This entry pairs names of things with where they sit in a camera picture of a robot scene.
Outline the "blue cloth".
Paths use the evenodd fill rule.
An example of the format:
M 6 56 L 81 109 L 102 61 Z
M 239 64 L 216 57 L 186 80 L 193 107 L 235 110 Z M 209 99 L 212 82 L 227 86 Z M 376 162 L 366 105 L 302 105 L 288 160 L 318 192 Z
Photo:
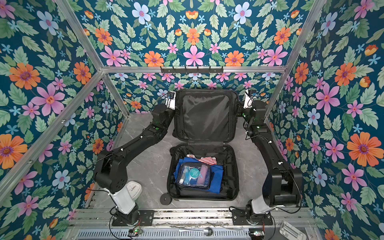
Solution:
M 179 172 L 180 166 L 183 163 L 201 163 L 201 162 L 199 162 L 197 160 L 194 160 L 194 159 L 191 159 L 191 158 L 187 158 L 187 157 L 184 157 L 183 159 L 179 159 L 179 161 L 177 163 L 177 166 L 176 166 L 176 170 L 174 171 L 175 183 L 176 183 L 176 180 L 177 180 L 177 177 L 178 177 L 178 172 Z M 210 192 L 210 193 L 218 194 L 220 192 L 220 190 L 221 190 L 221 182 L 223 180 L 224 167 L 219 166 L 218 164 L 216 164 L 216 165 L 211 166 L 211 169 L 212 169 L 212 171 L 214 173 L 214 178 L 213 178 L 213 180 L 211 182 L 210 188 L 208 190 L 203 190 L 203 191 L 207 191 L 207 192 Z M 180 188 L 180 189 L 201 190 L 201 189 L 192 189 L 192 188 Z

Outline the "black suitcase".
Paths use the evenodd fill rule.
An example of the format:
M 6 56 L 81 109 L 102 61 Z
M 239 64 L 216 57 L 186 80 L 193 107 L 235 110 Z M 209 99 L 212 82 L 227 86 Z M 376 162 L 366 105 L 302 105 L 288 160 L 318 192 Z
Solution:
M 238 94 L 230 90 L 180 90 L 176 92 L 173 136 L 182 141 L 170 149 L 168 194 L 178 200 L 232 201 L 239 193 L 239 171 L 234 149 L 229 145 L 236 133 Z M 218 194 L 180 189 L 174 171 L 179 159 L 215 157 L 224 167 Z

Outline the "red white striped shirt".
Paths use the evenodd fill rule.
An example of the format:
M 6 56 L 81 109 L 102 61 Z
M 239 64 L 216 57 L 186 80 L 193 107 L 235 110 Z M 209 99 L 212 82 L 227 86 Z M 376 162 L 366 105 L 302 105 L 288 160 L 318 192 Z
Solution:
M 207 164 L 207 165 L 210 165 L 210 166 L 213 166 L 213 165 L 216 165 L 217 164 L 217 159 L 215 157 L 201 157 L 201 158 L 196 158 L 195 155 L 187 155 L 186 156 L 187 158 L 191 158 L 191 159 L 194 159 L 194 160 L 197 160 L 201 163 L 204 163 L 204 164 Z

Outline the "clear toiletry pouch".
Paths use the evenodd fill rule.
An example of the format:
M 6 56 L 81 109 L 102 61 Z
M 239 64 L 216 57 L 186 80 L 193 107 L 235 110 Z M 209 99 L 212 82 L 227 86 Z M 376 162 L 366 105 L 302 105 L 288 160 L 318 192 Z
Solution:
M 179 188 L 208 190 L 213 178 L 211 166 L 203 163 L 183 163 L 176 184 Z

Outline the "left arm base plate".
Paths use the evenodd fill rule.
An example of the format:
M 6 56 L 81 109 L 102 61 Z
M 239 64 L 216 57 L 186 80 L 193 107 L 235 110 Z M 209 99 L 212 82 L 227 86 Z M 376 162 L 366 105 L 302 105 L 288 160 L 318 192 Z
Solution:
M 113 227 L 151 226 L 154 220 L 153 210 L 133 210 L 129 214 L 117 211 L 112 220 Z

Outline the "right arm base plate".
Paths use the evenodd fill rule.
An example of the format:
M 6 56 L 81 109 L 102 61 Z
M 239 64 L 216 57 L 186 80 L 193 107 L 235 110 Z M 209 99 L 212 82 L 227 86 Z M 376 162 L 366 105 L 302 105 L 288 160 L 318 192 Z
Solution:
M 270 214 L 255 214 L 251 210 L 230 207 L 233 225 L 235 226 L 272 226 L 274 221 Z

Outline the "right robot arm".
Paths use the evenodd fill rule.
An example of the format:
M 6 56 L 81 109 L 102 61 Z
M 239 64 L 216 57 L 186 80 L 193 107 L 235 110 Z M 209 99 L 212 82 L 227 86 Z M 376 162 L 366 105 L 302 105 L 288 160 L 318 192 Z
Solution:
M 245 140 L 251 140 L 259 149 L 268 169 L 262 195 L 246 205 L 248 221 L 274 209 L 288 214 L 295 214 L 301 209 L 303 175 L 290 166 L 274 141 L 266 123 L 266 111 L 267 103 L 257 100 L 255 91 L 246 90 L 242 109 Z

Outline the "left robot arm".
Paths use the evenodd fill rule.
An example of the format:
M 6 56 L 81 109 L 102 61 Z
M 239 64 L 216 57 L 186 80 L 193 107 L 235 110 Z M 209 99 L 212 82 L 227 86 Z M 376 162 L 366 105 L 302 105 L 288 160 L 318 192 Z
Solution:
M 95 182 L 109 194 L 117 212 L 124 217 L 134 216 L 138 212 L 137 204 L 127 188 L 127 166 L 146 149 L 163 140 L 175 115 L 176 92 L 168 92 L 163 99 L 166 102 L 155 106 L 152 122 L 139 136 L 119 148 L 102 151 L 96 162 Z

